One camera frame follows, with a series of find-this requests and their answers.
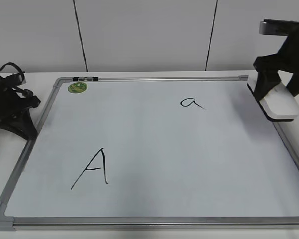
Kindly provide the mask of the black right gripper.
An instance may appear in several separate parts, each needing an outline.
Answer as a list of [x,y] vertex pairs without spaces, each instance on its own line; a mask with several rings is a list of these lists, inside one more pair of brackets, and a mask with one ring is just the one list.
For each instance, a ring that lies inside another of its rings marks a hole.
[[254,62],[257,82],[254,97],[262,100],[267,93],[281,83],[278,70],[293,73],[286,88],[295,97],[299,94],[299,27],[291,32],[277,53],[259,56]]

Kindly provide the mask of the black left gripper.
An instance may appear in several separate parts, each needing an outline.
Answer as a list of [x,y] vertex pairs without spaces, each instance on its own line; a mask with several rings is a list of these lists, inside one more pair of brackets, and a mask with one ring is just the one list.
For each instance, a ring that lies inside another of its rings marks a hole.
[[36,108],[40,99],[33,91],[21,89],[25,83],[24,71],[17,65],[12,65],[17,70],[7,77],[0,75],[0,129],[10,131],[25,140],[35,140],[38,132],[32,122],[29,111],[24,109]]

